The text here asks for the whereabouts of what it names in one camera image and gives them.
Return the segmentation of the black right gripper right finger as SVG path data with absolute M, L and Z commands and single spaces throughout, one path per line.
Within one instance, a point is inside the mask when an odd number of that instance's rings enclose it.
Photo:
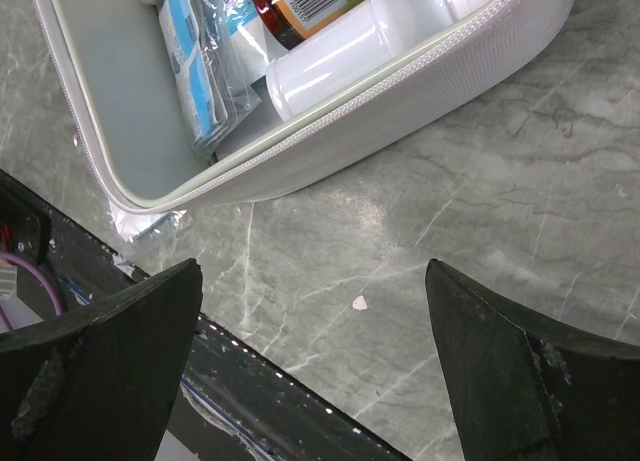
M 638 346 L 556 321 L 436 259 L 425 286 L 465 459 L 638 459 Z

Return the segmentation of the white medicine kit case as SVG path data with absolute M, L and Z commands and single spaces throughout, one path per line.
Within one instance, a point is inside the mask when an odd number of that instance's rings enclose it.
M 260 105 L 215 164 L 188 146 L 154 10 L 34 0 L 93 175 L 132 214 L 268 200 L 315 183 L 457 109 L 532 61 L 574 0 L 493 0 L 288 122 Z

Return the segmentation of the brown bottle orange cap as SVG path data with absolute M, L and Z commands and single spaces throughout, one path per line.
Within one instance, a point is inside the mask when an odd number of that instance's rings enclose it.
M 291 50 L 364 0 L 252 0 L 267 30 Z

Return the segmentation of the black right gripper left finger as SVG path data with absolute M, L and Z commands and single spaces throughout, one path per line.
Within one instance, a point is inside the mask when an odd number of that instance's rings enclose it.
M 152 460 L 202 303 L 193 259 L 1 336 L 4 460 Z

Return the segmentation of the white green pill bottle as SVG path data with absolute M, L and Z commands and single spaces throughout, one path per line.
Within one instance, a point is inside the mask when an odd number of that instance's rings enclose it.
M 364 0 L 270 64 L 270 100 L 287 121 L 489 1 Z

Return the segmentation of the blue packets plastic bag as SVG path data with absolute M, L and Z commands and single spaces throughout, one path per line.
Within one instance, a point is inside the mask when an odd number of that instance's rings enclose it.
M 260 104 L 231 39 L 224 0 L 164 0 L 159 22 L 190 146 L 202 156 Z

